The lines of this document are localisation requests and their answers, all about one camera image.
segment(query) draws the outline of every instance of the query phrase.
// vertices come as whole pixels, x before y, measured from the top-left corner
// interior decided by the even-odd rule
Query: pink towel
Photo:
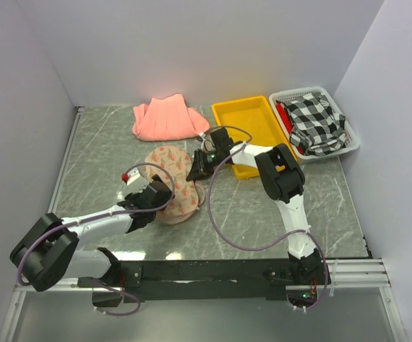
[[[133,134],[147,141],[194,138],[210,128],[210,124],[193,108],[187,108],[182,95],[133,108],[136,122]]]

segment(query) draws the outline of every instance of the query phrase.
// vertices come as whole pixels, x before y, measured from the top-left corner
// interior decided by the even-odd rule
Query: yellow bin
[[[215,103],[212,105],[212,112],[218,125],[232,125],[249,132],[253,137],[251,144],[275,146],[283,143],[289,147],[294,156],[293,149],[264,96]],[[247,136],[238,130],[230,128],[227,132],[234,141],[247,139]],[[232,167],[238,180],[258,176],[258,170],[254,167],[244,165]]]

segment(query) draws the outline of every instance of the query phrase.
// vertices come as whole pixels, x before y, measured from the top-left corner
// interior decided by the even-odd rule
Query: red object
[[[123,181],[124,183],[128,182],[128,178],[129,178],[129,176],[128,176],[126,173],[123,173],[123,174],[122,174],[122,181]]]
[[[285,128],[287,129],[287,132],[290,134],[293,131],[293,125],[292,122],[290,121],[289,115],[287,114],[284,106],[281,103],[276,104],[276,109],[277,112],[279,113],[279,117],[282,119],[282,122],[284,123]],[[304,154],[304,151],[302,148],[297,147],[298,152],[301,153],[302,155]]]

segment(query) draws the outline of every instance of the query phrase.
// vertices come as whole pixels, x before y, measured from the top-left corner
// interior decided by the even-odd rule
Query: cloth
[[[289,118],[289,115],[287,114],[287,111],[285,110],[282,103],[279,102],[279,101],[277,101],[276,109],[277,109],[277,112],[279,113],[279,117],[281,118],[282,122],[284,123],[285,128],[287,129],[287,132],[290,134],[293,131],[293,125],[292,125],[292,122],[290,121],[290,118]],[[299,146],[297,146],[297,150],[302,155],[304,154],[303,149],[300,148]]]
[[[153,98],[150,105],[134,107],[136,122],[133,134],[146,141],[180,140],[193,138],[210,128],[210,124],[193,108],[187,108],[182,95],[160,100]]]
[[[175,181],[175,198],[165,210],[157,212],[156,218],[166,224],[177,224],[196,213],[205,201],[206,191],[199,182],[195,186],[194,182],[185,180],[192,168],[189,155],[176,146],[161,146],[149,153],[144,161],[161,166]],[[150,180],[154,175],[159,175],[168,187],[171,187],[167,175],[155,167],[146,166],[146,178]]]
[[[305,155],[325,156],[345,146],[346,118],[333,112],[325,95],[309,93],[284,105],[293,124],[290,142]]]

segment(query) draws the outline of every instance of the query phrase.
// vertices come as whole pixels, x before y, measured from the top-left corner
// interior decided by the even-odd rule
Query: beige cloth with carrot pattern
[[[144,161],[161,166],[175,181],[175,198],[165,210],[157,212],[157,219],[166,224],[177,224],[191,217],[204,202],[206,191],[199,182],[194,184],[185,180],[192,168],[190,156],[182,148],[161,146],[149,153]],[[154,175],[159,175],[171,187],[167,175],[155,167],[145,166],[146,178],[152,179]]]

